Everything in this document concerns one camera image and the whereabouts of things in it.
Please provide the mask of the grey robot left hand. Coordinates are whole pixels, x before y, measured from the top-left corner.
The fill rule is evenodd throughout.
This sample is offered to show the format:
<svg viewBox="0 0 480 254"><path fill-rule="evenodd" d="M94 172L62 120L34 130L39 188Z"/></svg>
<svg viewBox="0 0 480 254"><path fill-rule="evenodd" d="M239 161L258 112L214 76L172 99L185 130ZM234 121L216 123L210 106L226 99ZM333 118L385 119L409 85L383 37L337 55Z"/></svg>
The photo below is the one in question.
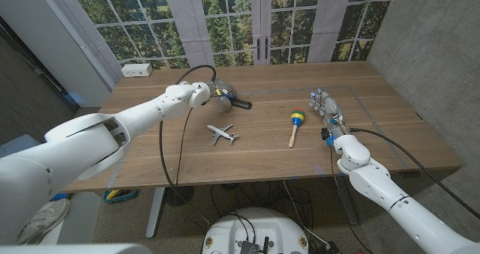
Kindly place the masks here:
<svg viewBox="0 0 480 254"><path fill-rule="evenodd" d="M219 97L220 103L224 106L231 107L232 102L237 99L237 91L228 82L216 79L214 82L207 82L207 85L209 86L210 97Z"/></svg>

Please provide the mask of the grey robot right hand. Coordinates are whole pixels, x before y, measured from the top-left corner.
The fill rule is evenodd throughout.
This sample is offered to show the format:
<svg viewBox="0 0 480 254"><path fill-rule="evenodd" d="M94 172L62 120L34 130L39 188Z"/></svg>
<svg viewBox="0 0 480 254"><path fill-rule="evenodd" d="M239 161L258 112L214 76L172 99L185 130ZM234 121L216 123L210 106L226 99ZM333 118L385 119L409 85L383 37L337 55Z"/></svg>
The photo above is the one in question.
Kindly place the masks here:
<svg viewBox="0 0 480 254"><path fill-rule="evenodd" d="M320 115L325 125L325 130L322 131L324 139L328 137L336 139L350 133L344 122L342 109L330 94L319 88L317 93L310 94L310 98L309 106Z"/></svg>

